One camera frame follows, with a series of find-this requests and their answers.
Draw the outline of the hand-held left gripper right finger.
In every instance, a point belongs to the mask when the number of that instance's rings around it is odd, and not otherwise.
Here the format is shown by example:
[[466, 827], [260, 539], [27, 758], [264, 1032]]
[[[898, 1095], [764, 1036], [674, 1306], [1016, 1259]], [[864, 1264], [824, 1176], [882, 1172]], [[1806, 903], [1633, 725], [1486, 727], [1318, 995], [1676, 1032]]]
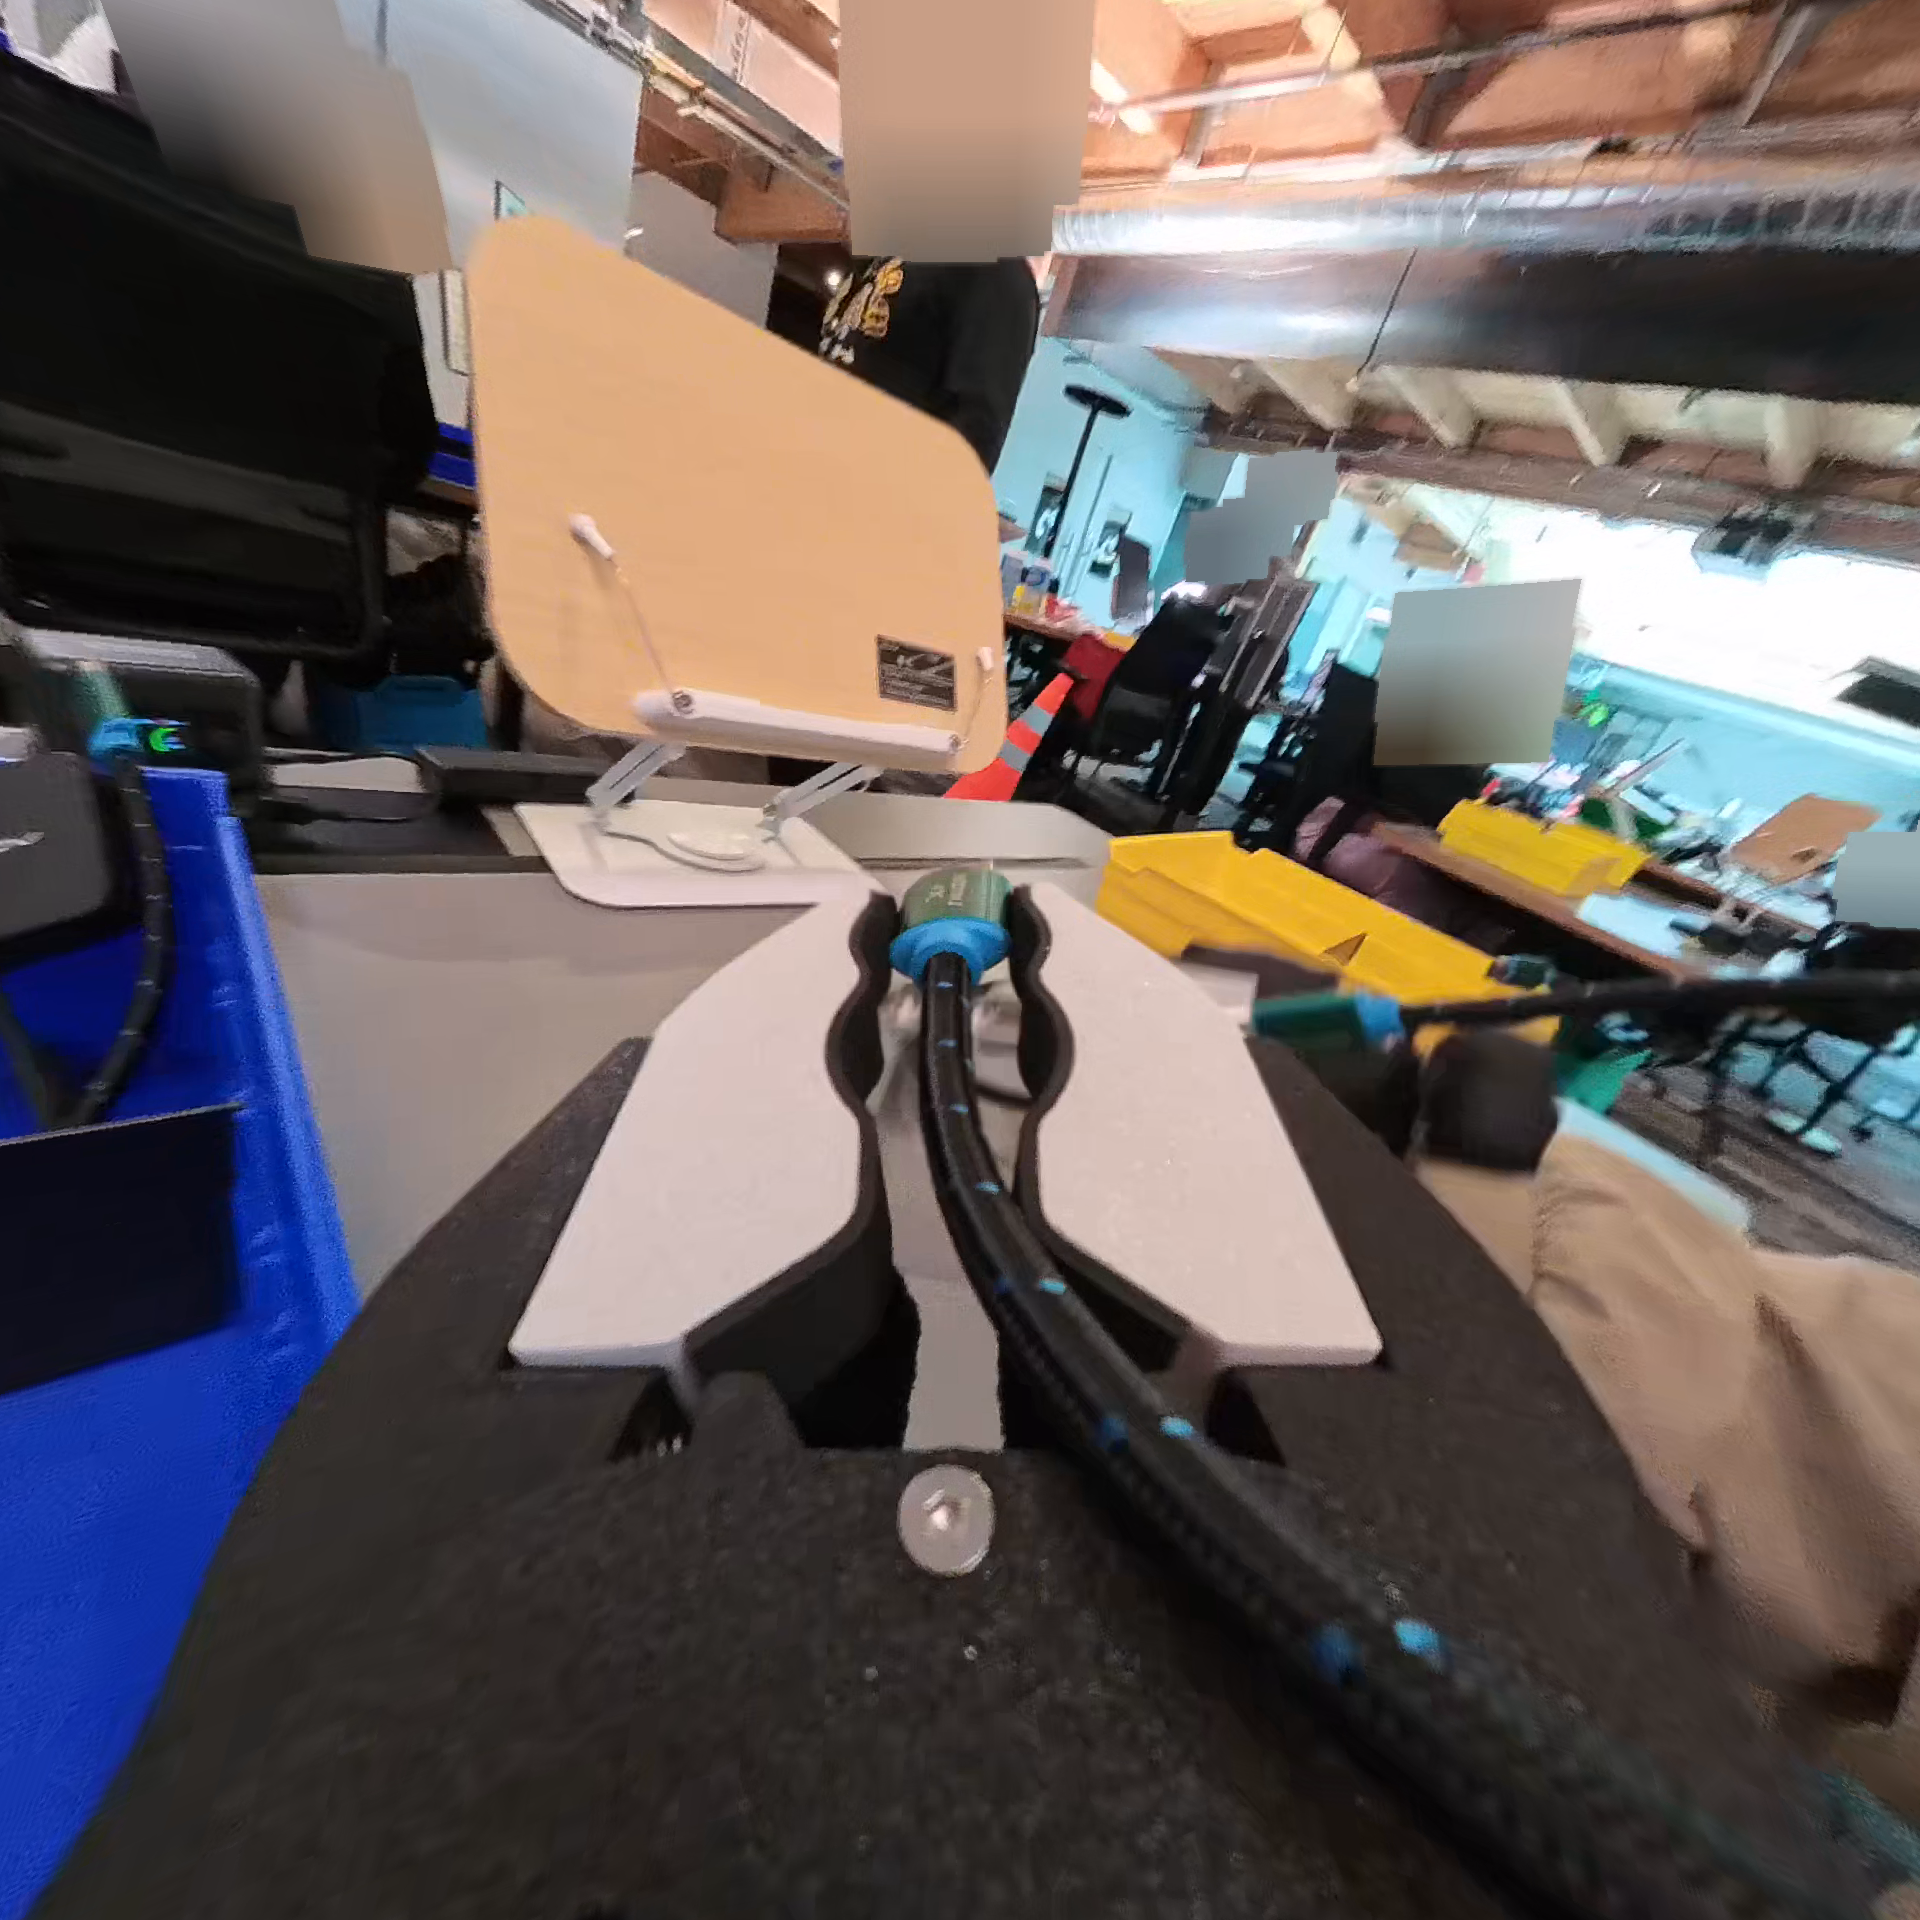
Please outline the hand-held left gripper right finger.
[[1049, 880], [1016, 896], [1013, 926], [1022, 1206], [1150, 1381], [1204, 1422], [1227, 1376], [1379, 1362], [1377, 1318], [1222, 998]]

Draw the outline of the blue bin with black divider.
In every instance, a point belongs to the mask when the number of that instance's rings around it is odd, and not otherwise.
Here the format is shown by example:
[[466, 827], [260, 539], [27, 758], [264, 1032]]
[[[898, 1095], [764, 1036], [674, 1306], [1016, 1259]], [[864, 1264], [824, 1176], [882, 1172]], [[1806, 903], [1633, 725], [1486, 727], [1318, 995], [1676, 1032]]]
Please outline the blue bin with black divider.
[[113, 1119], [5, 1072], [3, 1914], [126, 1759], [225, 1530], [356, 1314], [346, 1226], [225, 779], [154, 771], [177, 968]]

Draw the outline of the yellow bin with black divider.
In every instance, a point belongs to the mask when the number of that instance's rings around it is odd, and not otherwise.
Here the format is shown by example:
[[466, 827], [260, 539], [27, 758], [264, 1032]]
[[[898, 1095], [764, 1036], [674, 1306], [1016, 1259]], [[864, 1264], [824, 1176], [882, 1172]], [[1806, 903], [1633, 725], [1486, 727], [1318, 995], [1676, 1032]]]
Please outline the yellow bin with black divider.
[[1094, 911], [1165, 958], [1190, 947], [1265, 954], [1403, 1005], [1528, 995], [1498, 979], [1489, 950], [1227, 831], [1110, 842]]

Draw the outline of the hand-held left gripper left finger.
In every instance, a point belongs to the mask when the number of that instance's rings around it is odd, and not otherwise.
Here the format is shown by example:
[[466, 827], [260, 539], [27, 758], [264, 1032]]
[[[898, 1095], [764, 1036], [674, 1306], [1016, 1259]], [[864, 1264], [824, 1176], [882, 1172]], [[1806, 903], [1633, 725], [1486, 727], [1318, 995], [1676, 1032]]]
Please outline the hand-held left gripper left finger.
[[901, 1444], [921, 1318], [874, 1093], [898, 906], [819, 903], [649, 1038], [512, 1333], [531, 1373], [762, 1376], [810, 1444]]

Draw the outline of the black floor lamp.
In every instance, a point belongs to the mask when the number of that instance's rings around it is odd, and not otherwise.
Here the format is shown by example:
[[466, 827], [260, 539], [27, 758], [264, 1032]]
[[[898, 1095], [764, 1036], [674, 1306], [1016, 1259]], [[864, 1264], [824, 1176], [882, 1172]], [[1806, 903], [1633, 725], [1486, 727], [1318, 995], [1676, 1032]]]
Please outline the black floor lamp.
[[1110, 611], [1123, 550], [1136, 527], [1131, 458], [1153, 400], [1124, 383], [1069, 383], [1084, 414], [1052, 548], [1052, 574], [1076, 607]]

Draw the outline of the orange traffic cone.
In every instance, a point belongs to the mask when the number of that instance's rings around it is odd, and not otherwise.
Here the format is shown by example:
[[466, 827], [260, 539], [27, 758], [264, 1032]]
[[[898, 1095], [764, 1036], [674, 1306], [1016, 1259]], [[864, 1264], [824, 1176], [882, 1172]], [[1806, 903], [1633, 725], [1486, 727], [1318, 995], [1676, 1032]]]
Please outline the orange traffic cone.
[[961, 774], [944, 794], [946, 800], [964, 803], [1009, 803], [1018, 796], [1041, 743], [1045, 740], [1061, 707], [1073, 694], [1075, 679], [1068, 671], [1056, 675], [1033, 701], [1009, 722], [997, 758], [986, 768]]

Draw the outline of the silver ceiling duct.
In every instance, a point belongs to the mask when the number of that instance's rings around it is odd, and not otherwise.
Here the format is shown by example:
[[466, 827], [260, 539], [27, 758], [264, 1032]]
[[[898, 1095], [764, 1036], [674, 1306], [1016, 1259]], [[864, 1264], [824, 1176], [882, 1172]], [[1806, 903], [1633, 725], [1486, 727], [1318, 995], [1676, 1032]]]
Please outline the silver ceiling duct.
[[1058, 210], [1052, 247], [1068, 256], [1913, 256], [1918, 181], [1913, 170], [1785, 181], [1601, 183], [1587, 176], [1394, 197], [1085, 203]]

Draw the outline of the small yellow bin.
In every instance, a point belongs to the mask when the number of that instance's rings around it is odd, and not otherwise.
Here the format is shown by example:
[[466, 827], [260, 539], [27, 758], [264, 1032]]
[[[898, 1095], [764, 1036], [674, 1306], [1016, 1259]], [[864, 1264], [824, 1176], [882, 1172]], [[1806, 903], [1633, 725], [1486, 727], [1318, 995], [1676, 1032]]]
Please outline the small yellow bin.
[[1454, 854], [1565, 900], [1614, 896], [1649, 863], [1644, 848], [1598, 827], [1542, 822], [1482, 800], [1454, 804], [1436, 831]]

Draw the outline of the purple cloth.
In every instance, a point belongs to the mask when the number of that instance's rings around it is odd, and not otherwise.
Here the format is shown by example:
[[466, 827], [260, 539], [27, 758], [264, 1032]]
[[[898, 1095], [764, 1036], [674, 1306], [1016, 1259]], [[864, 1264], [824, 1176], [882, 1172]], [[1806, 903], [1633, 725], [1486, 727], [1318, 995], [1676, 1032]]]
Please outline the purple cloth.
[[1357, 896], [1426, 922], [1449, 903], [1445, 877], [1381, 842], [1379, 821], [1372, 803], [1321, 800], [1293, 831], [1289, 854]]

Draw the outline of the wooden board book stand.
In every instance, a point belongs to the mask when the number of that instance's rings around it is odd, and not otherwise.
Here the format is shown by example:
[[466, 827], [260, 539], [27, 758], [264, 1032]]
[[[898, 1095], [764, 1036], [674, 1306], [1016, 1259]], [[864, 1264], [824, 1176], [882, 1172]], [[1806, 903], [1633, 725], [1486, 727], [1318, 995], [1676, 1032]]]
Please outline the wooden board book stand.
[[1846, 842], [1882, 821], [1877, 806], [1804, 796], [1769, 814], [1724, 853], [1724, 867], [1772, 887], [1829, 871]]
[[563, 222], [466, 261], [486, 622], [525, 698], [624, 754], [520, 803], [601, 908], [862, 890], [810, 812], [994, 766], [993, 480], [964, 438]]

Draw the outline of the blue bag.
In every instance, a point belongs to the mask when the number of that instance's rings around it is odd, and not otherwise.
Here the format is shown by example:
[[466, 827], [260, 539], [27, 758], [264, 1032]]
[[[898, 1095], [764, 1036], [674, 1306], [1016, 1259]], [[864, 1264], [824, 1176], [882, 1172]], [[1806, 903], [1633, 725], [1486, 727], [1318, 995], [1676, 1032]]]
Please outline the blue bag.
[[329, 679], [306, 685], [306, 720], [328, 752], [410, 754], [416, 749], [486, 749], [484, 694], [450, 676], [387, 676], [371, 688]]

